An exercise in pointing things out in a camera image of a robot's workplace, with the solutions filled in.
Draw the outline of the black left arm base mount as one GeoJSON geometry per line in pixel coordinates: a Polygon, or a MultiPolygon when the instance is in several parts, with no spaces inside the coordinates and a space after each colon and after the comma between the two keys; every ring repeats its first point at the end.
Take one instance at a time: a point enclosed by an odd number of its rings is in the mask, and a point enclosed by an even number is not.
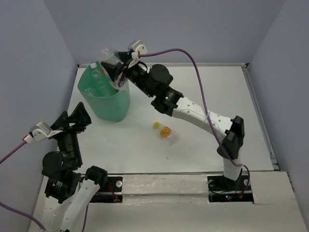
{"type": "Polygon", "coordinates": [[[92,197],[91,203],[122,203],[123,177],[110,175],[107,184],[92,197]]]}

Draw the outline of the crushed clear bottle white cap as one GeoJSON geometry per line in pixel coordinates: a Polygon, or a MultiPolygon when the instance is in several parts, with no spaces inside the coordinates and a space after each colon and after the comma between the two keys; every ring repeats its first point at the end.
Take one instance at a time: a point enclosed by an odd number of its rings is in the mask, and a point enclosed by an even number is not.
{"type": "Polygon", "coordinates": [[[87,88],[84,93],[87,95],[87,96],[93,96],[95,97],[96,96],[96,90],[94,88],[87,88]]]}

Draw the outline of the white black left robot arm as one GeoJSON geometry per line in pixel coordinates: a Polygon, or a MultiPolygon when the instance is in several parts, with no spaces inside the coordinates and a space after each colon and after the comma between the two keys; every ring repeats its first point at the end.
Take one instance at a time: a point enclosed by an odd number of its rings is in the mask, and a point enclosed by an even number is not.
{"type": "Polygon", "coordinates": [[[42,160],[42,174],[47,177],[42,215],[44,232],[71,232],[92,197],[106,188],[108,172],[91,166],[84,177],[77,173],[83,162],[77,135],[92,123],[82,102],[73,112],[66,111],[51,126],[57,151],[42,160]]]}

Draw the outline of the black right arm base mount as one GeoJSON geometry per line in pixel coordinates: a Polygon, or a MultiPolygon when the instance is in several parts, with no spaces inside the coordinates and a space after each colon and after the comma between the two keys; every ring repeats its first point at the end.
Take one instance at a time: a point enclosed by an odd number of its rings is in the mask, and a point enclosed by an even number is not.
{"type": "Polygon", "coordinates": [[[254,202],[252,188],[248,176],[242,175],[237,181],[230,180],[223,175],[207,177],[210,203],[254,202]]]}

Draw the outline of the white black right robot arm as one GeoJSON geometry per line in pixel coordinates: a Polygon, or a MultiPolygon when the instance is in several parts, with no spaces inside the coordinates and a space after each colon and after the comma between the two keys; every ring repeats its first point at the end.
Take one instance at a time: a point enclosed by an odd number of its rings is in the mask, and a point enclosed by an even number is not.
{"type": "Polygon", "coordinates": [[[153,98],[151,105],[156,111],[187,121],[212,134],[218,142],[217,153],[223,159],[223,186],[234,189],[239,185],[242,172],[240,151],[245,136],[243,118],[221,116],[209,111],[206,106],[195,104],[170,87],[173,76],[166,66],[154,64],[147,68],[138,52],[105,49],[99,62],[113,82],[124,77],[153,98]]]}

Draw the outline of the orange label bottle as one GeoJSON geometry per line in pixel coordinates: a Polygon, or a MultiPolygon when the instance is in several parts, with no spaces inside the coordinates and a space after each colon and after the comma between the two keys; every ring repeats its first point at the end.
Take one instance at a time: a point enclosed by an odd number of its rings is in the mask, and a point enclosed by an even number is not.
{"type": "Polygon", "coordinates": [[[118,92],[119,90],[117,89],[116,87],[116,83],[114,83],[110,77],[110,75],[108,74],[108,72],[106,71],[105,68],[101,68],[102,72],[106,75],[106,77],[108,78],[109,80],[109,83],[111,84],[111,86],[113,87],[113,89],[118,92]]]}

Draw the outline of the clear bottle white blue label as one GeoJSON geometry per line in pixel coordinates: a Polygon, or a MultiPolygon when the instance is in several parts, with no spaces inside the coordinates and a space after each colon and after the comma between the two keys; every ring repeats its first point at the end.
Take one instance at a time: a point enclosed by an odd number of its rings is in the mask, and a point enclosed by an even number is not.
{"type": "MultiPolygon", "coordinates": [[[[102,61],[110,63],[110,64],[116,64],[118,62],[121,62],[121,60],[117,56],[117,51],[114,48],[105,48],[105,49],[101,50],[101,54],[99,56],[98,61],[99,61],[99,64],[102,61]]],[[[124,73],[123,73],[123,80],[121,82],[117,81],[117,82],[114,82],[114,83],[116,83],[116,87],[120,92],[129,93],[128,79],[125,77],[124,73]]]]}

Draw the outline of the long clear bottle white cap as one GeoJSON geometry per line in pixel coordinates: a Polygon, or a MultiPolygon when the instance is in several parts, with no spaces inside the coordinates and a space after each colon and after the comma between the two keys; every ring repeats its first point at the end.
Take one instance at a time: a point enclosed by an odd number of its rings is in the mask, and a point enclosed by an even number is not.
{"type": "Polygon", "coordinates": [[[91,76],[98,92],[99,97],[112,97],[116,94],[114,88],[111,86],[109,79],[102,72],[102,69],[96,62],[90,64],[91,76]]]}

